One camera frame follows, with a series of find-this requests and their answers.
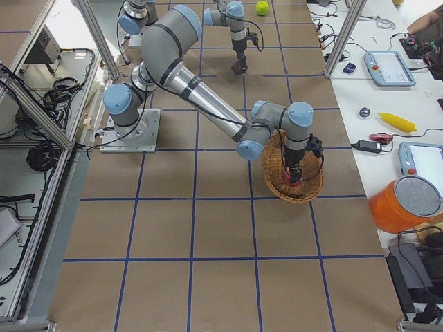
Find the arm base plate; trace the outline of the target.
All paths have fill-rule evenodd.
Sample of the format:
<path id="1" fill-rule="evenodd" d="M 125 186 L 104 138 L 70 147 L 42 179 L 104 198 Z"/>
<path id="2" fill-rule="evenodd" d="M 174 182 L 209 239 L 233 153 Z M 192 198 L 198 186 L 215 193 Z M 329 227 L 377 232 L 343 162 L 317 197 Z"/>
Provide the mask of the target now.
<path id="1" fill-rule="evenodd" d="M 108 116 L 107 126 L 112 129 L 100 135 L 102 153 L 154 153 L 161 118 L 161 109 L 138 109 L 141 120 L 137 126 L 119 127 Z"/>

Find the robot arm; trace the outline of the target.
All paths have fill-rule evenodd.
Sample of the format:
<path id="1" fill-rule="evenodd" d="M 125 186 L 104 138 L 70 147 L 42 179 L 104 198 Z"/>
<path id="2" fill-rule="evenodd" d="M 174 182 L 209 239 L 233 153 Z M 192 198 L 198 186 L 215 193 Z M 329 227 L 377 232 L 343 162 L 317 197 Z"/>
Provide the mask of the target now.
<path id="1" fill-rule="evenodd" d="M 109 87 L 103 95 L 105 109 L 116 128 L 136 128 L 141 119 L 138 108 L 156 88 L 161 88 L 202 112 L 237 143 L 237 153 L 246 160 L 255 160 L 272 133 L 284 130 L 282 164 L 286 181 L 292 186 L 305 182 L 300 163 L 309 150 L 312 106 L 294 102 L 285 107 L 258 100 L 251 120 L 247 120 L 185 67 L 182 57 L 201 33 L 198 16 L 181 4 L 147 29 L 141 40 L 142 63 L 126 82 Z"/>
<path id="2" fill-rule="evenodd" d="M 153 1 L 124 1 L 118 16 L 118 25 L 128 35 L 138 35 L 159 20 Z M 207 26 L 223 26 L 230 30 L 237 61 L 231 66 L 239 75 L 247 71 L 245 50 L 251 34 L 245 25 L 244 7 L 241 1 L 215 1 L 213 7 L 204 10 L 203 23 Z"/>

